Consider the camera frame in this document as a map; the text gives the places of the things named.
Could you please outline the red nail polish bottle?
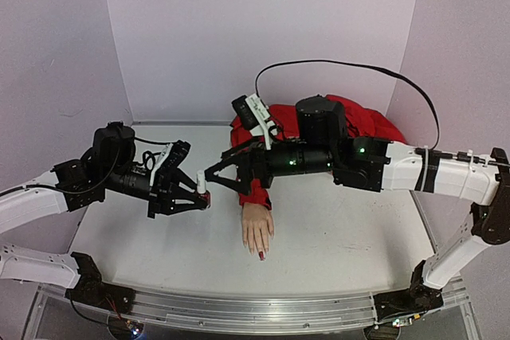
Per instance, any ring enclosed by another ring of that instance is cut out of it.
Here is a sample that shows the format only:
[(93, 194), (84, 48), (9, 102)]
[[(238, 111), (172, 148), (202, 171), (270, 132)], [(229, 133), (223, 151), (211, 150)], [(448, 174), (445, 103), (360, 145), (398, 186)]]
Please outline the red nail polish bottle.
[(210, 202), (210, 192), (202, 193), (202, 194), (200, 195), (200, 197), (201, 197), (203, 200)]

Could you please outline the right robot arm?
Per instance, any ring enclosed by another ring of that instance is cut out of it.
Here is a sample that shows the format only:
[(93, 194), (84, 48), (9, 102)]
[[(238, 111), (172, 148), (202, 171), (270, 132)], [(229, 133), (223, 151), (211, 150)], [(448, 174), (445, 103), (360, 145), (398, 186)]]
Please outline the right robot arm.
[(276, 177), (329, 173), (335, 184), (373, 192), (409, 190), (468, 200), (471, 211), (455, 235), (415, 271), (420, 285), (439, 290), (486, 248), (509, 240), (509, 163), (501, 149), (489, 155), (449, 153), (347, 133), (340, 102), (313, 96), (296, 104), (299, 135), (274, 138), (276, 125), (257, 95), (233, 102), (249, 141), (231, 148), (197, 174), (198, 192), (213, 182), (251, 193)]

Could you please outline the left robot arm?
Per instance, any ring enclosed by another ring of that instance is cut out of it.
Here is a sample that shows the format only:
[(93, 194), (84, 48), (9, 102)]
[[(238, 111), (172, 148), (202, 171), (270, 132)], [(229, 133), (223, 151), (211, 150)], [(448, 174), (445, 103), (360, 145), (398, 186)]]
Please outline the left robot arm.
[[(131, 127), (109, 123), (96, 130), (92, 146), (79, 159), (55, 165), (32, 182), (1, 193), (1, 231), (6, 233), (37, 219), (71, 213), (102, 202), (111, 190), (147, 202), (147, 215), (171, 216), (210, 207), (203, 172), (192, 180), (180, 164), (188, 142), (163, 143), (159, 154), (135, 161), (140, 141)], [(91, 256), (52, 254), (4, 244), (1, 277), (76, 289), (93, 306), (107, 299), (108, 289)]]

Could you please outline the mannequin hand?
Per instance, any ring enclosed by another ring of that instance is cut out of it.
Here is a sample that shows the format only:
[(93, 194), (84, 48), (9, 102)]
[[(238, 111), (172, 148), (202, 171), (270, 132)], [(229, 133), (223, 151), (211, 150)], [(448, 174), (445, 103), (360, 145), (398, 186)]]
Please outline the mannequin hand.
[(260, 261), (269, 253), (270, 240), (274, 237), (274, 222), (270, 209), (263, 205), (245, 203), (241, 210), (242, 243), (251, 255)]

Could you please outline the red jacket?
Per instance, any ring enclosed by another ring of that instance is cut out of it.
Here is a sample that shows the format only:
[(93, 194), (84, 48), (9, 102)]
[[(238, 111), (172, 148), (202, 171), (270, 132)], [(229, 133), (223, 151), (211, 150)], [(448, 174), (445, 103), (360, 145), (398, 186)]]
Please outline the red jacket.
[[(350, 137), (370, 136), (406, 143), (402, 132), (380, 112), (365, 108), (352, 100), (340, 96), (326, 95), (326, 98), (331, 101), (340, 102), (344, 106), (347, 133)], [(277, 138), (297, 139), (300, 137), (295, 106), (273, 104), (269, 107), (269, 113), (277, 121), (278, 127), (283, 129), (282, 133), (279, 132), (277, 134)], [(241, 120), (238, 116), (234, 118), (230, 126), (232, 128), (230, 132), (232, 147), (236, 147), (252, 138), (251, 133), (241, 125)], [(239, 204), (242, 210), (245, 210), (246, 206), (259, 206), (270, 211), (272, 204), (269, 194), (261, 186), (261, 182), (258, 179), (254, 179), (251, 181), (251, 188), (249, 196), (239, 194)]]

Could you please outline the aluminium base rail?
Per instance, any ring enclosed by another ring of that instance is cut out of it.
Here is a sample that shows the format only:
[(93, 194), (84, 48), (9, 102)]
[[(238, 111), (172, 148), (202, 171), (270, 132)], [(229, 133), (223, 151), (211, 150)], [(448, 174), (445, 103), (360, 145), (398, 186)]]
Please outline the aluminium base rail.
[[(66, 302), (65, 289), (45, 285), (42, 290)], [(383, 327), (400, 329), (431, 325), (433, 330), (449, 332), (450, 339), (480, 337), (473, 310), (460, 276), (454, 276), (441, 291), (443, 307), (389, 322), (377, 322), (374, 296), (378, 293), (308, 296), (288, 298), (255, 298), (240, 296), (205, 296), (134, 290), (130, 314), (74, 305), (104, 311), (113, 317), (134, 322), (155, 323), (182, 330), (203, 330), (224, 334), (307, 334), (335, 333), (342, 330)]]

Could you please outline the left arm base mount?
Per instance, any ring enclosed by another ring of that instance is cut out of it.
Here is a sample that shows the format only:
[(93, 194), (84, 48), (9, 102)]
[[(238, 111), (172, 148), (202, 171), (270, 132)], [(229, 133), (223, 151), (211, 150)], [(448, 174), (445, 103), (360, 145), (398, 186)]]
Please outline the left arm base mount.
[(74, 288), (65, 291), (65, 297), (74, 303), (130, 314), (135, 299), (132, 288), (103, 281), (99, 268), (90, 255), (72, 252), (79, 279)]

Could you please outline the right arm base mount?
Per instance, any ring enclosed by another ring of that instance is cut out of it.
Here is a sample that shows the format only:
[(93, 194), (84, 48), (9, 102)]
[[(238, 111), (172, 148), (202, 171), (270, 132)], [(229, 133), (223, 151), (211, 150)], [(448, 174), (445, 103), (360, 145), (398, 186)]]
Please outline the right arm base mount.
[(374, 296), (377, 322), (389, 322), (414, 315), (422, 315), (443, 307), (441, 289), (427, 287), (423, 278), (415, 269), (410, 286), (405, 289), (381, 292)]

